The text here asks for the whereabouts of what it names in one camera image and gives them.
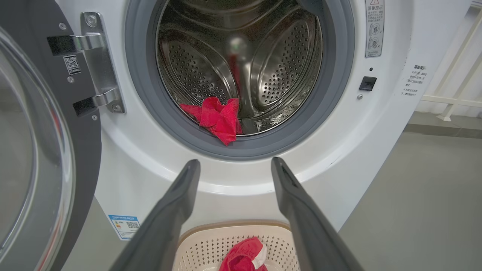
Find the qr code sticker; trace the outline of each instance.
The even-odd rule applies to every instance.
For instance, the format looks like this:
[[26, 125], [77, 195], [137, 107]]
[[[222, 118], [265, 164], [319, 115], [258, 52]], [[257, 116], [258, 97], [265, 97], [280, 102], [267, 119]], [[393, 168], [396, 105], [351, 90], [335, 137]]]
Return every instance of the qr code sticker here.
[[70, 75], [80, 73], [79, 63], [75, 55], [64, 56], [64, 62]]
[[139, 224], [137, 222], [126, 222], [127, 223], [127, 226], [129, 228], [139, 228]]

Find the red garment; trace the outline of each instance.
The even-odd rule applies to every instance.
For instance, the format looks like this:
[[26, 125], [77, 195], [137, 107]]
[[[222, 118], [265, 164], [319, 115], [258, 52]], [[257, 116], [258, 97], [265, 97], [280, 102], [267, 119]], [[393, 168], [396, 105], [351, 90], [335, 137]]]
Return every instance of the red garment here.
[[192, 115], [199, 126], [217, 136], [226, 146], [236, 140], [236, 133], [242, 134], [238, 119], [239, 99], [229, 99], [228, 104], [222, 105], [217, 97], [208, 97], [202, 107], [185, 104], [179, 106]]
[[[219, 271], [255, 271], [253, 260], [257, 257], [266, 257], [266, 248], [262, 254], [263, 244], [258, 238], [252, 237], [236, 244], [226, 255]], [[256, 271], [268, 271], [262, 264]]]

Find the front-load washing machine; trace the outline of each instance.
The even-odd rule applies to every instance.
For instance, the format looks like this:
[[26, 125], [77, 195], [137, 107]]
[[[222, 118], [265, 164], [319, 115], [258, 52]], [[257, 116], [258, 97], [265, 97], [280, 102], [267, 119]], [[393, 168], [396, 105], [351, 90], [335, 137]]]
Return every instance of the front-load washing machine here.
[[[341, 228], [470, 1], [19, 0], [0, 10], [0, 269], [59, 270], [92, 197], [143, 223], [188, 160], [192, 227], [282, 220], [282, 157]], [[180, 104], [240, 102], [223, 145]]]

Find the drum opening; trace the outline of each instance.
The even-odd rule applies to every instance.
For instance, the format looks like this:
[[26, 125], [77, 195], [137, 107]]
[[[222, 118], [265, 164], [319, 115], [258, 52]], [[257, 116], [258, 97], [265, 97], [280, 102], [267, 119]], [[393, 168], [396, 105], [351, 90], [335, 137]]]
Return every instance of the drum opening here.
[[237, 98], [240, 136], [252, 136], [282, 125], [309, 99], [322, 44], [318, 18], [295, 0], [172, 0], [158, 23], [156, 59], [178, 110], [211, 96], [222, 104]]

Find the metal hinge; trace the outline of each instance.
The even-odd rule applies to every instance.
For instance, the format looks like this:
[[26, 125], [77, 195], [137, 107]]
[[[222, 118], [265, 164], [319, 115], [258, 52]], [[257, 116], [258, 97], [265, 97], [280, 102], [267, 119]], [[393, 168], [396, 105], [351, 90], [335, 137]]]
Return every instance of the metal hinge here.
[[[67, 28], [63, 23], [59, 27], [62, 30]], [[80, 15], [80, 29], [81, 36], [47, 38], [53, 54], [82, 51], [85, 56], [97, 95], [80, 101], [78, 104], [95, 107], [106, 106], [112, 113], [125, 113], [100, 13], [83, 12]]]

